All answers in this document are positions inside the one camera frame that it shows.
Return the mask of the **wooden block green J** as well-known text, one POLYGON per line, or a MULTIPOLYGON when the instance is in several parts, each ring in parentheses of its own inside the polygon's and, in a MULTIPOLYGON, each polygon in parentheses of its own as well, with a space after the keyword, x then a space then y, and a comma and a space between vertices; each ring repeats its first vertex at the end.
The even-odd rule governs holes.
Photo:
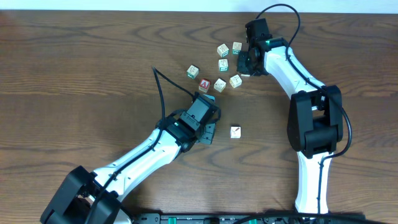
POLYGON ((232 77, 229 79, 229 83, 230 83, 230 85, 231 85, 233 88, 237 88, 237 87, 241 86, 242 82, 243 82, 243 81, 242 81, 240 75, 232 76, 232 77))

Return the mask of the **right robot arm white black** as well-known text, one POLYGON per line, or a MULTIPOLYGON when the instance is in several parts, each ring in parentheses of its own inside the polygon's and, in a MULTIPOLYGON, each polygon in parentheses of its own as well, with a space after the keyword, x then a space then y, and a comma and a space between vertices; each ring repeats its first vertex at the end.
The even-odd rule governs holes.
POLYGON ((290 99, 287 135, 298 156, 300 213, 328 213, 328 170, 343 138, 341 92, 318 81, 297 60, 283 38, 250 40, 237 70, 251 76, 272 75, 290 99))

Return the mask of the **wooden block umbrella seven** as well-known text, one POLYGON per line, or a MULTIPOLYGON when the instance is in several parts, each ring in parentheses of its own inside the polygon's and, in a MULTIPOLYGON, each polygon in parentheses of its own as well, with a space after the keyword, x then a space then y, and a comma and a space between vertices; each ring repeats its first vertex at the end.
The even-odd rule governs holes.
POLYGON ((189 68, 187 69, 187 76, 189 78, 195 79, 198 74, 199 74, 199 68, 194 65, 190 65, 189 68))

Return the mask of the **wooden block blue X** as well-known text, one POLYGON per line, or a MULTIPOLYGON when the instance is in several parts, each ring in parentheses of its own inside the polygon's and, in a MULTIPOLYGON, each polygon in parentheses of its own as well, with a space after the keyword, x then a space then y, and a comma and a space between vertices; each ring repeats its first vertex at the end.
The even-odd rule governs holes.
POLYGON ((230 138, 231 139, 239 139, 241 137, 241 127, 240 126, 232 126, 230 128, 230 138))

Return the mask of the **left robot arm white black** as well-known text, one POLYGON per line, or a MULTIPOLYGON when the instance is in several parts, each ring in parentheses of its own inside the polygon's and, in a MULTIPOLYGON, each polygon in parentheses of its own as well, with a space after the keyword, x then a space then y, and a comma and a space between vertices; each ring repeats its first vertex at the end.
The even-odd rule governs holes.
POLYGON ((47 205, 41 223, 132 223, 124 198, 157 169, 196 143, 211 144, 217 119, 185 110, 171 113, 140 145, 118 160, 88 172, 73 169, 47 205))

